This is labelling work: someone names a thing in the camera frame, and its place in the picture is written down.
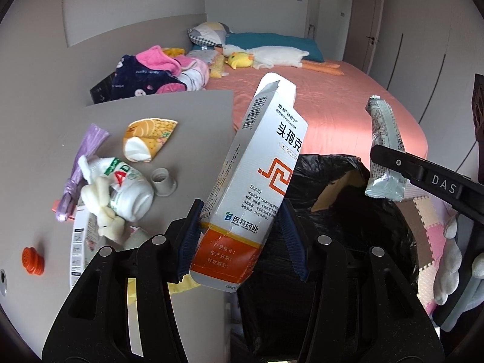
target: checkered pillow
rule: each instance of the checkered pillow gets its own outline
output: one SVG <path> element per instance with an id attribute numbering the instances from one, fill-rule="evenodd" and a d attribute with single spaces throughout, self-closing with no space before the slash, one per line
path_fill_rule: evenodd
<path id="1" fill-rule="evenodd" d="M 223 46 L 225 45 L 225 37 L 230 32 L 225 24 L 212 21 L 189 29 L 188 37 L 198 46 Z"/>

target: orange band on box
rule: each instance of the orange band on box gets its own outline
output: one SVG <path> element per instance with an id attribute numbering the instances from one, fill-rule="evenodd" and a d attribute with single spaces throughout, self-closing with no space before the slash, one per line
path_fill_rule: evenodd
<path id="1" fill-rule="evenodd" d="M 241 283 L 252 273 L 260 252 L 260 244 L 210 224 L 193 258 L 191 270 L 230 283 Z"/>

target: barcode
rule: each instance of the barcode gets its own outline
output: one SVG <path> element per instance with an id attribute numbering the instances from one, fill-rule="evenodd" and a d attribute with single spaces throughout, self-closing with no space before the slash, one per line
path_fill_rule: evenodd
<path id="1" fill-rule="evenodd" d="M 253 124 L 256 122 L 257 117 L 259 116 L 260 110 L 266 103 L 267 97 L 265 96 L 264 98 L 260 98 L 258 100 L 255 100 L 251 110 L 249 111 L 249 114 L 245 118 L 244 124 L 242 126 L 242 129 L 244 128 L 251 128 Z"/>

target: pink blanket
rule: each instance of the pink blanket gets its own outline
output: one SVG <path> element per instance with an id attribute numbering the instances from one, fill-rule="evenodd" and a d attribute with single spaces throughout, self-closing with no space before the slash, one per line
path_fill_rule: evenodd
<path id="1" fill-rule="evenodd" d="M 302 154 L 350 154 L 370 166 L 372 143 L 371 118 L 365 111 L 368 98 L 379 95 L 394 111 L 405 150 L 419 157 L 427 156 L 427 140 L 412 115 L 377 82 L 354 66 L 336 61 L 344 76 L 293 67 L 274 67 L 270 71 L 296 84 L 294 108 L 309 127 L 302 144 Z M 207 90 L 233 90 L 233 122 L 238 129 L 257 85 L 269 70 L 225 68 L 229 76 L 210 79 Z"/>

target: yellow stripe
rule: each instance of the yellow stripe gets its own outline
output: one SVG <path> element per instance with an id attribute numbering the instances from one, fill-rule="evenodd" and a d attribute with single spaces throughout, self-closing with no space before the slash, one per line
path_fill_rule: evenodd
<path id="1" fill-rule="evenodd" d="M 246 239 L 245 237 L 236 235 L 233 232 L 227 231 L 226 229 L 223 229 L 221 227 L 218 227 L 217 225 L 210 224 L 210 223 L 201 223 L 202 227 L 205 229 L 211 229 L 214 230 L 215 232 L 220 233 L 221 235 L 228 236 L 234 240 L 240 241 L 241 243 L 247 244 L 248 246 L 254 247 L 254 248 L 260 248 L 261 245 L 259 243 L 256 243 L 255 241 Z"/>

